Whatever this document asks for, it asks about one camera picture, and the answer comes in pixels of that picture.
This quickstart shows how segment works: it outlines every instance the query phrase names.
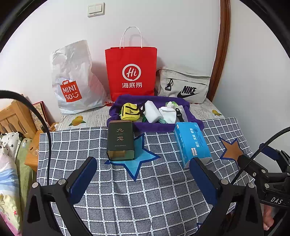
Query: checkered tablecloth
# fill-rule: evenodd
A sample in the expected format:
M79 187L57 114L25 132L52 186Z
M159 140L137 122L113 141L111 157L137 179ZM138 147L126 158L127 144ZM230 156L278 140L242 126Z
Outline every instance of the checkered tablecloth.
M252 155L236 118L204 121L202 131L212 160L206 165L218 178L231 181L238 167L221 160L224 147L219 136L232 142L238 139L244 153ZM145 148L158 154L143 163L136 182L123 166L107 161L107 127L81 128L54 132L50 179L67 178L88 156L95 157L98 169L75 209L94 235L190 235L202 224L212 206L207 204L189 170L183 170L173 133L145 133ZM41 134L37 181L46 184L48 140ZM249 182L244 172L239 185ZM55 203L52 209L64 235L69 232Z

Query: brown star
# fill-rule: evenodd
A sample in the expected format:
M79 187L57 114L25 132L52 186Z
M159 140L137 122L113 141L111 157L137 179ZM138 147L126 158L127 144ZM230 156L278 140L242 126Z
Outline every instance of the brown star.
M237 161L239 156L244 154L239 146L237 139L235 139L232 143L229 143L222 138L220 138L220 140L225 147L224 153L221 155L220 158L228 158Z

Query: blue gripper pad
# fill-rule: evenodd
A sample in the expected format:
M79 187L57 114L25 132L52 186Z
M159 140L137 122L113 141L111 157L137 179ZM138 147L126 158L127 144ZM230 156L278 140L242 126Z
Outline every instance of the blue gripper pad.
M279 153L274 148L271 148L270 146L264 147L264 149L261 151L261 153L263 153L266 156L270 157L274 161L277 161L277 160L280 159Z
M204 170L201 168L201 166L197 163L195 159L196 158L192 158L190 160L189 163L190 173L192 174L194 180L196 181L197 186L201 190L202 195L204 196L207 203L215 206L218 199L217 195L218 190L214 187L208 175L204 172ZM219 181L219 179L214 173L213 175L214 176L212 177L215 180L215 182Z
M81 165L77 170L74 170L68 178L74 177L74 173L78 174L72 179L72 185L68 189L69 198L68 201L71 205L78 203L83 197L90 181L92 180L94 174L97 170L97 161L93 157L88 157L87 160Z

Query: white plastic bag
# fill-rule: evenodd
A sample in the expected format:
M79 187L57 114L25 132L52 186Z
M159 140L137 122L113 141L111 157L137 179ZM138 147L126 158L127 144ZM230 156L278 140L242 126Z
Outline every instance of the white plastic bag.
M86 40L52 53L52 87L61 114L76 114L109 103L99 79L91 72L92 59Z

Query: miniso bag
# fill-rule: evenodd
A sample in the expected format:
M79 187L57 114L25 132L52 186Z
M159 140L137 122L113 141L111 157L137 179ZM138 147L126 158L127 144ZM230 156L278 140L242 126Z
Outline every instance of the miniso bag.
M61 114L76 114L109 103L98 78L91 72L92 59L86 40L52 53L52 87Z
M106 65L112 101L122 94L154 95L157 48L143 47L142 36L140 47L119 47L105 50Z
M161 67L156 72L158 96L183 98L190 103L203 103L209 89L209 76L184 66Z

